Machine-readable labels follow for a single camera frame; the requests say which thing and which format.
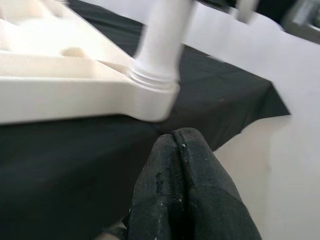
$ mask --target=black tablecloth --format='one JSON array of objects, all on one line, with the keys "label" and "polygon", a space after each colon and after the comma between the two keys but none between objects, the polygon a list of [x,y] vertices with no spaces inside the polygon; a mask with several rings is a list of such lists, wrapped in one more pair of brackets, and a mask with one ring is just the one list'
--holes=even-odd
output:
[{"label": "black tablecloth", "polygon": [[[100,7],[70,7],[128,54],[142,25]],[[115,115],[0,126],[0,237],[89,240],[128,213],[155,140],[198,129],[212,150],[248,124],[289,112],[272,83],[186,47],[181,91],[168,120]]]}]

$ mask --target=white wall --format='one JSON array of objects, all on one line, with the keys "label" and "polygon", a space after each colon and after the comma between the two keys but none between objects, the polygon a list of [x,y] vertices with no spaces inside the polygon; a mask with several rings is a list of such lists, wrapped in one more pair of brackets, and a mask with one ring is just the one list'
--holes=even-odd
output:
[{"label": "white wall", "polygon": [[[141,22],[152,4],[86,2]],[[265,240],[319,239],[320,46],[282,32],[264,16],[246,25],[200,3],[185,43],[275,84],[292,116],[256,121],[215,154]]]}]

